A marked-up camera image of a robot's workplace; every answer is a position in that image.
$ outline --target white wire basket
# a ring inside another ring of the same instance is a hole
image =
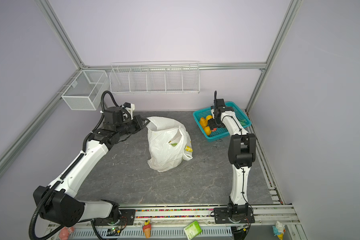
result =
[[[109,90],[106,71],[82,70],[61,97],[72,110],[96,110],[105,90]]]
[[[198,62],[111,63],[111,66],[109,82],[115,94],[200,92]]]

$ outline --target plastic bag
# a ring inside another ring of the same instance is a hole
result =
[[[148,117],[149,167],[165,172],[178,166],[182,159],[192,159],[191,138],[185,126],[171,118]]]

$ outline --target gray marble tabletop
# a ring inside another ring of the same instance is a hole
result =
[[[232,188],[228,161],[229,137],[208,142],[191,111],[136,112],[142,117],[173,118],[191,137],[193,159],[166,172],[149,167],[147,129],[120,142],[95,165],[76,196],[78,200],[107,199],[119,204],[227,204]],[[258,161],[248,177],[250,204],[272,204]]]

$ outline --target wire rack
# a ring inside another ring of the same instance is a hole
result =
[[[107,73],[103,70],[82,70],[61,97],[72,110],[96,110],[101,94],[109,89]]]
[[[110,89],[127,93],[199,93],[198,62],[161,62],[162,64],[111,63]]]

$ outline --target black mounting plate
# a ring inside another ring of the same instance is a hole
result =
[[[228,219],[228,209],[226,207],[216,207],[213,209],[215,212],[215,223],[233,223]],[[245,215],[234,215],[234,220],[241,219],[239,223],[248,223]],[[254,223],[254,216],[252,208],[248,208],[248,221],[249,223]]]
[[[120,221],[116,224],[116,225],[125,225],[125,218],[122,217],[126,217],[128,222],[127,225],[133,225],[133,221],[135,220],[135,213],[136,210],[135,209],[120,209],[119,210],[121,212],[121,217],[120,217]],[[105,221],[104,218],[96,218],[95,219],[95,226],[110,226],[107,221]]]

